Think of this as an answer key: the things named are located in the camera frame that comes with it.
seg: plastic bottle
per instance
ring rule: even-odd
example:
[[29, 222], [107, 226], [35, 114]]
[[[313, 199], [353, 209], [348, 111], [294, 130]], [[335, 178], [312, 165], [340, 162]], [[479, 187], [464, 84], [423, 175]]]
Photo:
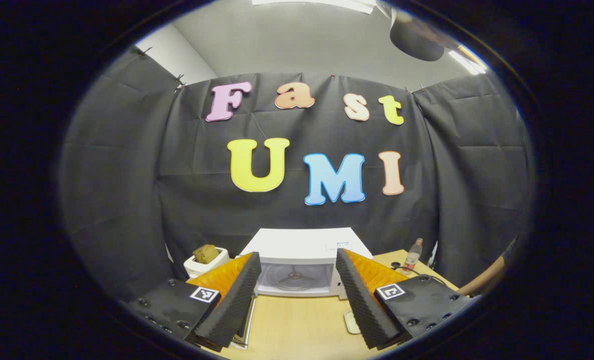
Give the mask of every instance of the plastic bottle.
[[410, 271], [408, 269], [415, 268], [416, 262], [418, 262], [419, 257], [421, 256], [422, 243], [423, 243], [423, 239], [419, 237], [415, 241], [415, 244], [410, 248], [410, 251], [408, 251], [408, 257], [406, 258], [406, 263], [404, 264], [404, 267], [402, 268], [405, 276], [412, 276], [412, 274], [414, 274], [412, 271]]

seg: white microwave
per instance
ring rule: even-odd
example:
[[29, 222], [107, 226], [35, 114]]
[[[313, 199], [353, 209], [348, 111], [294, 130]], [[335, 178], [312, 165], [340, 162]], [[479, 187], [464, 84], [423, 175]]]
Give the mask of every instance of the white microwave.
[[335, 268], [338, 248], [372, 259], [368, 248], [349, 227], [260, 228], [240, 255], [259, 253], [262, 271], [255, 295], [346, 299]]

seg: person's arm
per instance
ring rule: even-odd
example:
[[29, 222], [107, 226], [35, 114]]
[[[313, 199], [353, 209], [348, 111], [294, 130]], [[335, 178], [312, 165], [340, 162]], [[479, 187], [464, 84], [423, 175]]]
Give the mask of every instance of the person's arm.
[[484, 285], [491, 280], [491, 278], [495, 277], [496, 274], [503, 269], [503, 265], [505, 264], [505, 260], [508, 259], [512, 249], [514, 248], [514, 244], [517, 238], [515, 237], [514, 240], [508, 245], [508, 247], [503, 251], [500, 257], [490, 265], [486, 271], [482, 272], [477, 276], [473, 281], [470, 281], [468, 284], [464, 285], [461, 289], [457, 290], [459, 294], [464, 296], [468, 296], [470, 294], [474, 294], [479, 289], [481, 289]]

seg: white wall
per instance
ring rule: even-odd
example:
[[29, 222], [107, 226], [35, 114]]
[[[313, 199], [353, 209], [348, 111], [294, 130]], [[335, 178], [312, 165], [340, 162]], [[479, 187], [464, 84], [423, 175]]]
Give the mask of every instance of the white wall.
[[141, 51], [152, 47], [147, 52], [148, 56], [175, 77], [183, 74], [181, 81], [187, 85], [218, 78], [172, 23], [141, 39], [136, 45]]

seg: ceiling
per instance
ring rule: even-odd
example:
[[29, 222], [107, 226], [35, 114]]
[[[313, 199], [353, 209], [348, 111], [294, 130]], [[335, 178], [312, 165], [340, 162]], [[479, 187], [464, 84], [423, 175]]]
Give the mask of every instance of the ceiling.
[[390, 19], [326, 4], [253, 6], [218, 0], [174, 22], [219, 76], [331, 73], [413, 91], [468, 75], [447, 52], [437, 61], [406, 55], [390, 42]]

